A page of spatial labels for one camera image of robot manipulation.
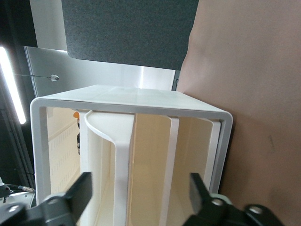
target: light fixture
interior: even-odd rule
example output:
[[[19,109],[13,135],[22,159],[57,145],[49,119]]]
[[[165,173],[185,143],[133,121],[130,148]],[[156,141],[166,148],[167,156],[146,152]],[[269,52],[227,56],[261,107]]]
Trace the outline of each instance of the light fixture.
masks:
[[[6,51],[3,47],[0,47],[0,65],[3,71],[5,82],[8,86],[8,90],[13,100],[18,119],[21,124],[24,124],[26,122],[24,110],[17,90],[13,70],[11,68],[8,55],[6,54]]]

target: white plastic box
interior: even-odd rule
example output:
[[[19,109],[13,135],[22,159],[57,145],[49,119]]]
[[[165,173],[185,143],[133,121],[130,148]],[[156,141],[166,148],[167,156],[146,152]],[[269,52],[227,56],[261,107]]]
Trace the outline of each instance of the white plastic box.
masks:
[[[228,112],[179,92],[101,85],[36,98],[31,120],[38,202],[91,171],[87,226],[182,225],[189,173],[218,191],[232,126]]]

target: metal screw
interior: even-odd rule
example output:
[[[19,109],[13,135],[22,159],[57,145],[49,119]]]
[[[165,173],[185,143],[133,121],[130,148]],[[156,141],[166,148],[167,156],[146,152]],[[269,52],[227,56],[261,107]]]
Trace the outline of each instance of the metal screw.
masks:
[[[262,213],[262,209],[260,209],[257,206],[251,206],[249,210],[252,211],[253,213],[256,213],[256,214],[261,214]]]
[[[9,212],[13,212],[15,211],[17,208],[19,207],[19,205],[16,205],[16,206],[12,206],[11,208],[9,208]]]
[[[222,200],[220,200],[220,199],[213,199],[211,202],[212,202],[214,205],[222,206]]]
[[[49,201],[48,201],[48,205],[55,204],[55,203],[57,203],[58,201],[59,201],[58,199],[52,199],[52,200],[49,200]]]

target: dark gray fabric panel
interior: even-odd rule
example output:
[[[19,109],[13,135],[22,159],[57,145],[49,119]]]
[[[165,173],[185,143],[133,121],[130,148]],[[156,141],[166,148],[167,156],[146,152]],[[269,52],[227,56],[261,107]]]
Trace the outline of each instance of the dark gray fabric panel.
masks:
[[[69,56],[180,70],[197,0],[62,0]]]

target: orange object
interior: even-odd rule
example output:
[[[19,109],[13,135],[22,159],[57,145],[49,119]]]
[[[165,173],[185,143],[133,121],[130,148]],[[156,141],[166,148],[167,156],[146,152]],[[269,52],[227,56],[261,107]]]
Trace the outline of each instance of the orange object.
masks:
[[[78,112],[75,112],[75,113],[73,114],[73,117],[79,119],[79,113],[78,113]]]

